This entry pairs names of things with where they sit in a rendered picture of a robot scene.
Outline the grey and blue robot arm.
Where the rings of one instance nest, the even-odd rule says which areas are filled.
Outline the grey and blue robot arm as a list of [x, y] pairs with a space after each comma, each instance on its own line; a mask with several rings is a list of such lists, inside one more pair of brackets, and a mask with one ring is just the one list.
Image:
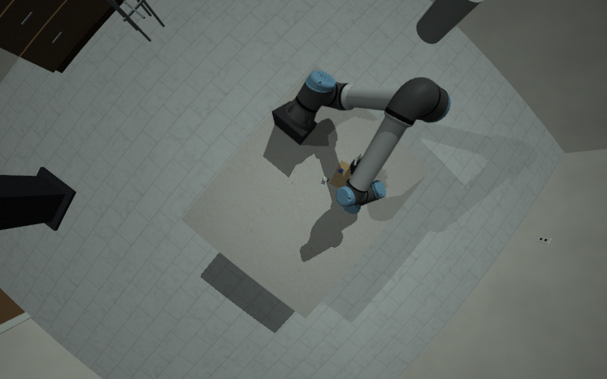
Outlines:
[[314, 70], [296, 98], [286, 105], [284, 115], [296, 127], [307, 130], [321, 106], [341, 111], [376, 109], [385, 114], [347, 185], [336, 191], [337, 202], [348, 213], [356, 214], [366, 202], [386, 195], [384, 184], [374, 179], [406, 129], [416, 120], [440, 121], [447, 115], [451, 99], [446, 90], [424, 77], [410, 79], [400, 88], [356, 87], [353, 83], [337, 83], [326, 72]]

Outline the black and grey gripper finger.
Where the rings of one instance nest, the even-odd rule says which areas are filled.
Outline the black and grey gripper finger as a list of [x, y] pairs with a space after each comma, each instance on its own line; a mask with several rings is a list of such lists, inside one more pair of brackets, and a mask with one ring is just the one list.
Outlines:
[[[358, 157], [359, 156], [359, 157]], [[353, 167], [355, 167], [356, 162], [361, 158], [360, 153], [357, 155], [357, 157], [354, 159], [354, 161], [350, 164], [350, 170], [353, 170]]]

